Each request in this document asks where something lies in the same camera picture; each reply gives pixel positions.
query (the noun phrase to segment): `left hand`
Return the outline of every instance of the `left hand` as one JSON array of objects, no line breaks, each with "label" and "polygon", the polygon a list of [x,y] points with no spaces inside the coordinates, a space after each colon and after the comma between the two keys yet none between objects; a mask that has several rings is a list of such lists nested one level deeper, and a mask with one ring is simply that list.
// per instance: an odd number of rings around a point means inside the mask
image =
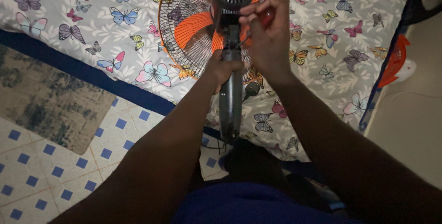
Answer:
[{"label": "left hand", "polygon": [[213,94],[219,93],[221,85],[229,79],[233,71],[244,69],[244,63],[241,61],[221,61],[221,52],[222,50],[213,52],[200,78],[200,80],[214,80],[216,82],[217,87]]}]

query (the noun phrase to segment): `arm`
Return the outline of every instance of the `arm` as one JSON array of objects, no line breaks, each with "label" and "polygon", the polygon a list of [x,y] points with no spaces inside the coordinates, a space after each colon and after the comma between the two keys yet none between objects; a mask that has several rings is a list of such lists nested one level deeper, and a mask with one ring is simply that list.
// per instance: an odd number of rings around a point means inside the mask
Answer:
[{"label": "arm", "polygon": [[180,103],[127,152],[103,184],[52,223],[165,223],[187,194],[210,98],[242,62],[214,53]]},{"label": "arm", "polygon": [[[276,17],[263,30],[255,12],[270,5]],[[337,118],[291,73],[288,0],[267,0],[241,13],[248,15],[241,23],[250,24],[251,36],[265,37],[253,39],[253,63],[277,92],[307,155],[349,213],[367,222],[440,222],[442,192]]]}]

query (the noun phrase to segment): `hand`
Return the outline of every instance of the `hand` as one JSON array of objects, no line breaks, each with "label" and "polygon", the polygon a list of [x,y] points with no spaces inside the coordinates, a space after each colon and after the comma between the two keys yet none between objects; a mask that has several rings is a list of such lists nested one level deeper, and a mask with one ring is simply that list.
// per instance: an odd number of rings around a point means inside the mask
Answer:
[{"label": "hand", "polygon": [[[257,14],[275,8],[275,18],[263,29]],[[265,0],[241,9],[240,23],[250,25],[253,39],[251,61],[269,83],[282,82],[293,76],[290,70],[289,0]]]},{"label": "hand", "polygon": [[221,85],[229,79],[233,71],[244,69],[244,63],[241,61],[221,61],[221,52],[222,50],[213,52],[200,78],[200,80],[215,81],[217,87],[213,94],[219,93]]}]

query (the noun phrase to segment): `bed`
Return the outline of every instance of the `bed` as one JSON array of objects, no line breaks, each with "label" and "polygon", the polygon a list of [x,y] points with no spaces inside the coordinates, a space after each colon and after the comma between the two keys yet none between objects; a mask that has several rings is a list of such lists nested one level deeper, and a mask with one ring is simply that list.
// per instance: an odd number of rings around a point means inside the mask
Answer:
[{"label": "bed", "polygon": [[[28,35],[2,31],[0,42],[165,115],[195,79],[174,67],[165,52],[157,1],[0,0],[0,28]],[[363,131],[360,125],[367,121],[363,116],[376,92],[405,2],[291,0],[292,71],[355,130]],[[140,76],[150,67],[161,68],[168,83],[155,77],[143,81]],[[105,80],[97,69],[118,81]],[[309,161],[265,79],[262,84],[244,85],[244,90],[244,96],[250,97],[243,102],[241,137],[281,160]],[[205,129],[213,136],[219,128],[217,112],[214,96],[206,120],[212,129]]]}]

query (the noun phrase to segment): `orange plastic basket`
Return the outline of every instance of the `orange plastic basket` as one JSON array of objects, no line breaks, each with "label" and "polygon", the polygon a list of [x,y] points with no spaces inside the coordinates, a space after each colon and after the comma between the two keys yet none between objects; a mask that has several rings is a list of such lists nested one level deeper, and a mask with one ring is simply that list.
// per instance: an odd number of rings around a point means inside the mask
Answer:
[{"label": "orange plastic basket", "polygon": [[399,34],[390,60],[388,61],[387,67],[382,75],[382,79],[379,82],[378,88],[386,86],[398,78],[395,75],[405,63],[405,59],[407,57],[407,50],[405,46],[408,45],[410,45],[410,42],[405,38],[404,35]]}]

